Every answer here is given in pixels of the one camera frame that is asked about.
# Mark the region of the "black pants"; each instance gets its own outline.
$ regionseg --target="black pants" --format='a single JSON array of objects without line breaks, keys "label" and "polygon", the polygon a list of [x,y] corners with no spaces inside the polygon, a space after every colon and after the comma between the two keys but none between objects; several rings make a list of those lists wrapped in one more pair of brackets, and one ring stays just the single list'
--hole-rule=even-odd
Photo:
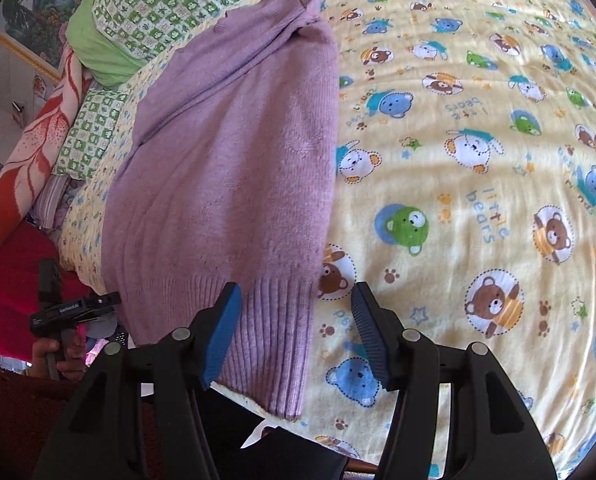
[{"label": "black pants", "polygon": [[344,456],[281,428],[240,449],[262,418],[211,389],[196,393],[196,398],[220,480],[342,478]]}]

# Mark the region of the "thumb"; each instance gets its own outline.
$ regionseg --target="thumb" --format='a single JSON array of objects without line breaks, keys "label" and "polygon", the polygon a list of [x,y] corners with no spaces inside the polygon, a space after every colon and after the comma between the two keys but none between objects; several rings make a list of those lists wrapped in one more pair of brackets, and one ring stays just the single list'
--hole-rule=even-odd
[{"label": "thumb", "polygon": [[31,355],[33,356],[34,360],[44,359],[46,354],[49,352],[55,352],[58,348],[60,348],[60,343],[55,341],[55,339],[38,339],[35,343],[33,343]]}]

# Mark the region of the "cartoon bear print sheet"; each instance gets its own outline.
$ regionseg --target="cartoon bear print sheet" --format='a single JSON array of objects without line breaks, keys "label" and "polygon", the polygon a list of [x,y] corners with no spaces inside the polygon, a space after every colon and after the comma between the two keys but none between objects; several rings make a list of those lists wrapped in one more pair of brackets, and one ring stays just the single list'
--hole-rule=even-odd
[{"label": "cartoon bear print sheet", "polygon": [[[350,291],[362,280],[434,342],[486,343],[564,478],[596,439],[595,10],[583,0],[321,8],[340,51],[335,202],[302,416],[274,422],[380,460],[396,394],[372,375],[353,323]],[[97,292],[105,193],[130,150],[136,104],[175,48],[122,87],[130,98],[109,171],[65,221],[63,264]],[[448,393],[432,477],[443,470]]]}]

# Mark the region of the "painting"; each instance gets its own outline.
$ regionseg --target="painting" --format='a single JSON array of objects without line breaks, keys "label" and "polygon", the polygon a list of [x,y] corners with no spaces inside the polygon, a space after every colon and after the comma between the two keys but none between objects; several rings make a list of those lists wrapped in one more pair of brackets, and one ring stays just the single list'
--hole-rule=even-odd
[{"label": "painting", "polygon": [[0,42],[57,81],[66,26],[82,0],[2,0]]}]

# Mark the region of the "blue star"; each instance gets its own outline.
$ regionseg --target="blue star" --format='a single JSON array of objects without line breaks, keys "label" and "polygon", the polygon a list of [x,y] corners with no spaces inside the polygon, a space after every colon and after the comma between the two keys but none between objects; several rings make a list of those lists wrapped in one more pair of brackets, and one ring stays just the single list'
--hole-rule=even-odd
[{"label": "blue star", "polygon": [[415,326],[420,325],[421,323],[424,323],[425,321],[429,321],[429,317],[427,316],[427,307],[426,306],[415,306],[413,308],[413,310],[411,311],[411,315],[409,316],[409,319],[412,319],[415,321]]}]

